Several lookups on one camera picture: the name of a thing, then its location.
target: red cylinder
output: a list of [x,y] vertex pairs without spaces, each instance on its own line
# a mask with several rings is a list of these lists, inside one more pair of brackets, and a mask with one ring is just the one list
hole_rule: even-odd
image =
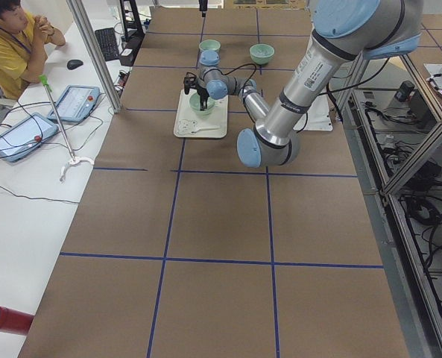
[[0,306],[0,332],[26,336],[33,320],[28,313]]

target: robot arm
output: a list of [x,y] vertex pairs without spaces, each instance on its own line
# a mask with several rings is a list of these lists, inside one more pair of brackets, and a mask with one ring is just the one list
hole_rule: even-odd
[[320,0],[314,14],[312,44],[272,107],[257,93],[252,81],[244,81],[236,87],[239,92],[231,92],[232,83],[239,79],[223,76],[214,69],[214,62],[201,67],[198,83],[214,99],[239,95],[253,117],[253,129],[244,129],[238,137],[243,164],[290,163],[300,147],[293,127],[341,64],[354,60],[362,51],[364,58],[371,60],[415,50],[422,13],[423,0]]

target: man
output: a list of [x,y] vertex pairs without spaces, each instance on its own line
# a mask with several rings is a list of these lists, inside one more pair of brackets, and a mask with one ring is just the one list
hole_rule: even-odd
[[44,16],[33,16],[20,0],[0,0],[0,87],[18,99],[25,88],[39,83],[47,60],[45,44],[65,45],[65,37]]

